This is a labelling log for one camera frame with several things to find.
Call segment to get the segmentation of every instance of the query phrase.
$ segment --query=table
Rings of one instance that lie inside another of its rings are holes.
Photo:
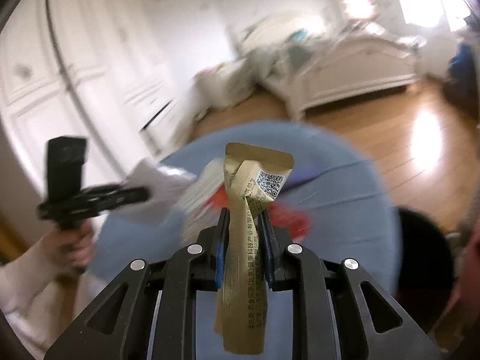
[[[397,210],[387,198],[373,165],[339,137],[297,122],[258,122],[202,137],[162,162],[200,174],[223,158],[229,142],[249,143],[291,153],[294,172],[318,169],[314,180],[281,193],[278,200],[306,211],[313,226],[303,245],[324,260],[354,258],[393,292],[401,258]],[[90,272],[110,281],[131,260],[168,259],[179,248],[183,215],[172,212],[159,227],[129,223],[111,214],[97,242]],[[252,359],[291,359],[291,293],[268,294],[265,352]],[[233,359],[213,332],[215,293],[197,294],[197,358]]]

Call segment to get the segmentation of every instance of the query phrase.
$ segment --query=person's hand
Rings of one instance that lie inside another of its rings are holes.
[[[61,267],[86,267],[92,260],[94,245],[90,220],[78,230],[51,231],[42,238],[47,257]]]

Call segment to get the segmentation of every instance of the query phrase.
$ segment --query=white bed frame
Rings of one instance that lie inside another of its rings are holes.
[[[292,33],[290,27],[287,26],[287,31]],[[247,49],[272,42],[272,36],[266,35],[282,37],[281,28],[279,16],[261,22],[249,35]],[[416,64],[413,50],[394,42],[374,37],[349,37],[327,56],[313,58],[287,79],[271,75],[259,79],[259,83],[282,98],[290,117],[299,120],[305,110],[320,104],[414,83],[418,80]]]

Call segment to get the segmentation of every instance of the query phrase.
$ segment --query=white wardrobe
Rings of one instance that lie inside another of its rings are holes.
[[[190,125],[140,0],[22,0],[0,33],[0,114],[40,194],[50,138],[88,138],[91,185],[175,150]]]

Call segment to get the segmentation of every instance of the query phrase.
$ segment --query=metal rivet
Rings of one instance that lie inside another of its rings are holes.
[[[141,269],[145,268],[145,261],[142,259],[136,259],[135,261],[131,262],[130,268],[134,271],[140,271]]]
[[[343,264],[348,269],[357,269],[359,267],[358,262],[355,261],[354,259],[346,259]]]
[[[286,247],[286,249],[293,254],[299,254],[302,252],[302,247],[298,244],[290,244]]]
[[[190,245],[187,249],[187,251],[190,253],[190,254],[198,254],[198,253],[202,253],[202,245],[199,245],[199,244],[193,244],[193,245]]]

